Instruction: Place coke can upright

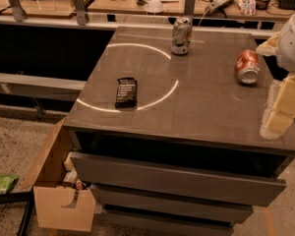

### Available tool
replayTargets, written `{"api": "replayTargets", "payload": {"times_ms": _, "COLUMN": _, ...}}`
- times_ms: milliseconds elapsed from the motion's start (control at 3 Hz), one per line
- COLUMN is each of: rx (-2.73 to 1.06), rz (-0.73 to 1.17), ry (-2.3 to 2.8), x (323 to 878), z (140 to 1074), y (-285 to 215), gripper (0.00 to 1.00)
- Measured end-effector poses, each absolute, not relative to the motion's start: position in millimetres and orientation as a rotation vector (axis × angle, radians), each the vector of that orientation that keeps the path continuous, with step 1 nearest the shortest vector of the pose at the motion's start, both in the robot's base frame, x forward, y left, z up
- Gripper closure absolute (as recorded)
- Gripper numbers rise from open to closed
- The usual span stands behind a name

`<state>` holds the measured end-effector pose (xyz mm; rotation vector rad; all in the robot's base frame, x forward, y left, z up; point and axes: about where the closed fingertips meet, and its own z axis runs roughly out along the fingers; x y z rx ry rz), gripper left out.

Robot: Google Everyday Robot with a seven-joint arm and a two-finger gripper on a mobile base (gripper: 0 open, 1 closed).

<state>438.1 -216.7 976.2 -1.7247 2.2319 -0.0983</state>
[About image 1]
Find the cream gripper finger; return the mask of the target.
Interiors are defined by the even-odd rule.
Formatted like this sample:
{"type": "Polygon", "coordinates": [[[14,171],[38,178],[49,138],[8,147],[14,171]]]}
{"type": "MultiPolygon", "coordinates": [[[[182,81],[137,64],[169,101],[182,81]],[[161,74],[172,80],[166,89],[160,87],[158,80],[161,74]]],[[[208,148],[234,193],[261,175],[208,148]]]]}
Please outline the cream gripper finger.
{"type": "Polygon", "coordinates": [[[256,53],[263,56],[276,56],[278,39],[279,32],[272,35],[268,40],[266,40],[262,44],[259,44],[256,48],[256,53]]]}
{"type": "Polygon", "coordinates": [[[260,127],[264,139],[282,136],[295,120],[295,73],[283,80],[273,80],[267,95],[266,109],[260,127]]]}

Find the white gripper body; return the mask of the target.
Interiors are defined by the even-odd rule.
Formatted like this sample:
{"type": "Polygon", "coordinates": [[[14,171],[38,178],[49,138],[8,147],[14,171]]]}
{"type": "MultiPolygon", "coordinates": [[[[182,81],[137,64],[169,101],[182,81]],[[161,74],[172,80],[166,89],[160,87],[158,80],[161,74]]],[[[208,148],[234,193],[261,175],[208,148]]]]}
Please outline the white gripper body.
{"type": "Polygon", "coordinates": [[[295,13],[280,31],[276,60],[279,67],[288,72],[295,72],[295,13]]]}

